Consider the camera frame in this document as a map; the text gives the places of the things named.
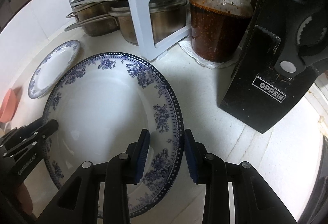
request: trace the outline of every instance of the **kitchen counter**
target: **kitchen counter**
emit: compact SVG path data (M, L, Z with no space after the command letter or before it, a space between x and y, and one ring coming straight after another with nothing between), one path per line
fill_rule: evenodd
M108 51L140 56L138 47L127 43L119 31L101 37L89 37L82 29L60 33L13 80L12 86L21 97L6 130L29 124L42 116L49 94L30 99L27 95L30 78L51 50L71 39L81 42L76 63ZM280 122L260 134L217 106L230 84L233 65L210 70L196 63L178 45L152 64L172 86L181 107L184 127L192 130L196 141L204 143L209 152L225 161L252 163L298 220L314 186L322 147L320 115L307 99L303 97ZM25 183L38 216L57 191L43 161ZM205 186L193 184L183 158L168 194L154 208L131 219L131 223L201 223L204 197Z

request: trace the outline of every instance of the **blue and white plate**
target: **blue and white plate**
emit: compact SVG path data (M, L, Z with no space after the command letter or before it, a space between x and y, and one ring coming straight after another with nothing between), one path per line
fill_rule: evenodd
M156 205L177 176L180 107L164 76L142 58L103 53L81 61L55 86L43 118L59 123L45 144L45 163L58 188L84 161L103 163L125 152L143 128L150 131L150 149L140 183L128 185L130 217Z
M55 48L34 72L28 86L28 96L32 99L42 97L64 75L72 65L80 49L80 42L68 41Z

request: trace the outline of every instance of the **red sauce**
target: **red sauce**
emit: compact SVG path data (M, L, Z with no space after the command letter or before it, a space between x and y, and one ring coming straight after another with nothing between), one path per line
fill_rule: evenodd
M240 17L190 4L191 43L202 58L226 62L237 49L251 17Z

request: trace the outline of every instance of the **oppein logo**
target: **oppein logo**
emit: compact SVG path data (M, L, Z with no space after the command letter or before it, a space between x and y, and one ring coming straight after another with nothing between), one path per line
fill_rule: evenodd
M32 161L35 159L35 155L33 155L29 161L26 162L26 164L22 167L22 169L20 171L18 171L18 175L20 176L24 170L32 163Z
M278 90L277 88L273 87L271 84L267 83L266 81L262 80L260 77L256 77L252 83L256 88L259 88L261 91L265 92L266 94L270 95L272 98L276 99L278 102L282 102L285 100L286 96L282 91Z

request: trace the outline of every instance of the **pot handle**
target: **pot handle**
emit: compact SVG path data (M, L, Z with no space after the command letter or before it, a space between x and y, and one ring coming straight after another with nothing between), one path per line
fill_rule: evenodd
M69 13L65 18L71 18L71 17L74 17L76 19L76 21L78 21L78 18L76 15L74 15L73 12Z
M101 21L101 20L106 20L106 19L109 19L109 18L112 18L115 20L115 23L116 25L118 26L118 23L117 23L117 20L115 17L113 16L110 16L109 14L104 14L104 15L100 15L100 16L95 16L95 17L92 17L92 18L88 18L86 20L82 20L80 22L76 22L76 23L73 23L71 25L69 25L65 31L70 31L72 29L75 29L75 28L78 28L78 27L81 27L83 25L86 25L86 24L90 24L90 23L94 23L94 22L97 22L97 21Z

